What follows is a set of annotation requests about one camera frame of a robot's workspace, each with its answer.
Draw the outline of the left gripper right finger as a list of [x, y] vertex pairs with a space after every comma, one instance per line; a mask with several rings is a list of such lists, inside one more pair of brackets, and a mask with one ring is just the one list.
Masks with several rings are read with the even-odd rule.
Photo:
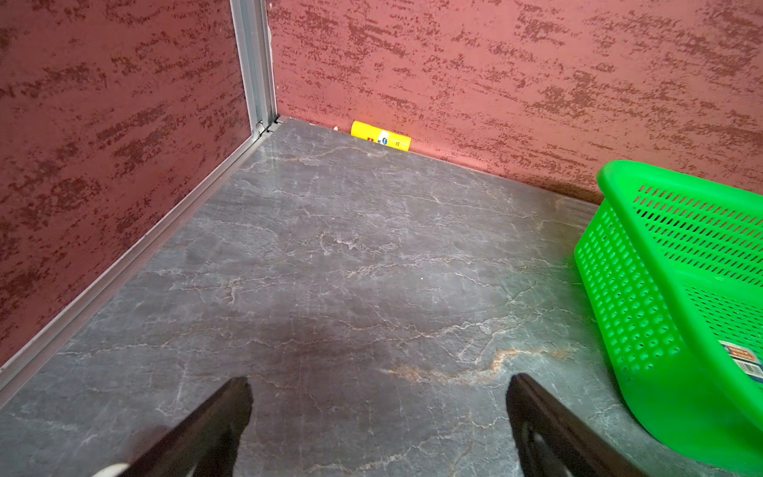
[[643, 476], [528, 374], [514, 375], [506, 405], [526, 476]]

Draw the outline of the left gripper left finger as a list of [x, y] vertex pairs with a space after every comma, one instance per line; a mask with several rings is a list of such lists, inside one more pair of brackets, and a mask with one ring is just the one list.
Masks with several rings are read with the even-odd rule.
[[97, 475], [232, 476], [253, 405], [248, 379], [232, 378], [133, 463], [109, 465]]

